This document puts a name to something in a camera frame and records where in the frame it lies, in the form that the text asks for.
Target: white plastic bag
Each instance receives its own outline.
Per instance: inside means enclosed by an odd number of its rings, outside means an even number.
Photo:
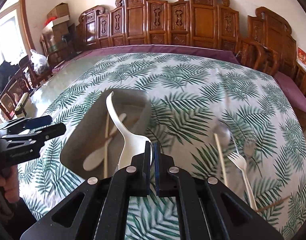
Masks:
[[[43,72],[49,69],[47,59],[44,55],[38,54],[36,50],[31,49],[30,52],[32,53],[30,60],[34,64],[34,71],[41,76]]]

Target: leaf print bedsheet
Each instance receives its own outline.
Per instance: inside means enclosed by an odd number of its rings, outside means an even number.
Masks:
[[[108,88],[149,92],[152,116],[146,135],[193,176],[221,178],[212,129],[223,119],[248,162],[257,207],[290,195],[260,215],[285,239],[306,219],[306,142],[298,120],[271,76],[228,62],[178,54],[109,55],[82,74],[48,107],[65,135],[50,140],[41,157],[19,165],[20,194],[39,219],[82,179],[59,162],[67,138]],[[229,187],[247,202],[240,171],[224,151]],[[175,199],[132,197],[125,239],[179,239]]]

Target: purple cushion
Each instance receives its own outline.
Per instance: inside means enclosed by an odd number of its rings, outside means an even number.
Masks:
[[[109,47],[103,49],[95,49],[87,55],[82,55],[82,57],[105,56],[109,54],[136,53],[136,52],[185,54],[185,55],[193,55],[199,57],[208,57],[208,58],[231,62],[234,64],[239,64],[232,51],[188,47],[188,46],[176,46],[176,45],[131,45],[131,46]]]
[[[306,98],[293,80],[281,72],[277,72],[274,79],[289,100],[290,105],[306,112]]]

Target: metal screw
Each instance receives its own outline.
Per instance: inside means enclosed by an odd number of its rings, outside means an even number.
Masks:
[[[170,173],[178,173],[180,170],[179,170],[178,167],[171,167],[171,168],[169,169],[169,171],[170,171]]]
[[[126,171],[127,171],[128,173],[133,173],[133,172],[136,171],[136,167],[134,167],[134,166],[128,166],[128,167],[126,168]]]
[[[215,184],[218,182],[218,180],[217,180],[216,177],[209,177],[209,178],[207,179],[207,182],[210,183],[210,184],[212,184],[212,185],[215,185]]]
[[[89,185],[94,185],[98,182],[98,179],[96,177],[90,177],[88,180],[87,180],[87,183]]]

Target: red sign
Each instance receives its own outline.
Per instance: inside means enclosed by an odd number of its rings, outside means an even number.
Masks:
[[[304,65],[306,65],[306,53],[298,47],[298,60],[300,60]]]

